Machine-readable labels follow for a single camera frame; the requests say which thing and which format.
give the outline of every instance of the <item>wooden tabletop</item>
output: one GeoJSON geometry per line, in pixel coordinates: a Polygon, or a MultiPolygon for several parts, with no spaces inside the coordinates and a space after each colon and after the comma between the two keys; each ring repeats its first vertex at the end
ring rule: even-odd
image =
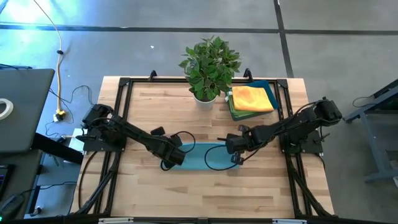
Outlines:
{"type": "MultiPolygon", "coordinates": [[[[120,77],[104,77],[98,103],[114,106],[120,77]]],[[[308,103],[304,80],[289,78],[290,99],[294,111],[308,103]]],[[[285,108],[284,95],[282,107],[285,108]]],[[[233,121],[228,106],[218,97],[211,111],[199,111],[188,91],[188,83],[135,83],[127,120],[151,131],[163,126],[167,134],[184,130],[197,141],[215,142],[227,133],[239,134],[239,124],[255,126],[278,121],[277,112],[233,121]]],[[[183,142],[192,141],[182,136],[183,142]]],[[[87,162],[85,156],[81,169],[87,162]]],[[[82,204],[98,185],[104,153],[99,152],[87,168],[82,183],[82,204]]],[[[328,184],[321,160],[303,154],[307,184],[324,208],[333,213],[328,184]]],[[[222,172],[188,171],[159,168],[160,160],[145,147],[127,140],[122,154],[113,201],[112,216],[134,217],[217,217],[217,218],[292,218],[292,199],[284,155],[279,140],[262,148],[243,166],[222,172]]],[[[103,197],[106,203],[108,188],[103,197]]],[[[300,208],[304,211],[301,191],[300,208]]],[[[78,209],[77,190],[72,210],[78,209]]]]}

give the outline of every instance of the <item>blue tray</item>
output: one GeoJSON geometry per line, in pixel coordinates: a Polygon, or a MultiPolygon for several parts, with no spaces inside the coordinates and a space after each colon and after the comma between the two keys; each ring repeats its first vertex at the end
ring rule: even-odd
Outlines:
{"type": "MultiPolygon", "coordinates": [[[[193,143],[187,143],[180,147],[183,151],[188,151],[192,148],[193,143]]],[[[205,153],[206,151],[214,146],[224,146],[218,142],[197,142],[194,150],[187,153],[184,162],[181,166],[174,166],[172,170],[210,170],[205,164],[205,153]]],[[[212,149],[207,154],[207,163],[209,166],[215,169],[223,169],[233,165],[231,162],[231,156],[226,151],[226,147],[218,147],[212,149]]]]}

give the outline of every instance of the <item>laptop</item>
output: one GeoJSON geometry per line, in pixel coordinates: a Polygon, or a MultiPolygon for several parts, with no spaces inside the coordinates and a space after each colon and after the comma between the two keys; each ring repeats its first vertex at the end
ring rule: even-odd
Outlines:
{"type": "Polygon", "coordinates": [[[0,120],[0,154],[30,149],[54,73],[53,69],[0,70],[0,98],[14,105],[11,114],[0,120]]]}

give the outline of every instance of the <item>metal stand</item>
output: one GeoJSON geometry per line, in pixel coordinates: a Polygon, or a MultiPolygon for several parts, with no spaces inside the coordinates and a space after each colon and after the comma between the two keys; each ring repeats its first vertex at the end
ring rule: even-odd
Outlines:
{"type": "Polygon", "coordinates": [[[376,136],[374,135],[368,120],[368,114],[398,114],[397,110],[383,110],[380,108],[382,105],[385,105],[398,96],[398,82],[395,81],[391,83],[381,91],[375,93],[374,96],[376,98],[372,102],[344,117],[346,123],[351,123],[354,119],[361,118],[362,124],[368,134],[369,145],[371,147],[371,152],[376,162],[378,172],[366,176],[364,179],[365,182],[391,179],[398,176],[398,169],[393,169],[391,167],[387,151],[377,147],[376,136]]]}
{"type": "Polygon", "coordinates": [[[248,78],[248,82],[253,82],[253,76],[251,75],[251,71],[249,68],[245,69],[243,78],[248,78]]]}

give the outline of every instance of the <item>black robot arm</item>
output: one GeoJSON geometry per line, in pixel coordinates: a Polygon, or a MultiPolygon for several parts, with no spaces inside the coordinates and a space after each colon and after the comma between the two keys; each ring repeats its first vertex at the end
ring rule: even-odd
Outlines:
{"type": "Polygon", "coordinates": [[[88,130],[88,134],[79,136],[79,140],[103,141],[112,145],[128,137],[145,145],[149,152],[163,160],[166,168],[181,165],[185,158],[185,153],[178,148],[182,142],[176,134],[170,138],[163,136],[163,127],[149,134],[114,114],[113,109],[106,105],[94,105],[83,119],[83,128],[88,130]]]}
{"type": "Polygon", "coordinates": [[[333,100],[324,97],[322,100],[302,106],[293,116],[272,125],[259,125],[253,128],[240,125],[241,136],[228,134],[224,140],[228,153],[234,154],[232,162],[242,164],[244,159],[240,158],[240,154],[244,151],[258,150],[276,136],[284,135],[290,145],[297,145],[320,126],[337,124],[341,118],[342,115],[333,100]]]}

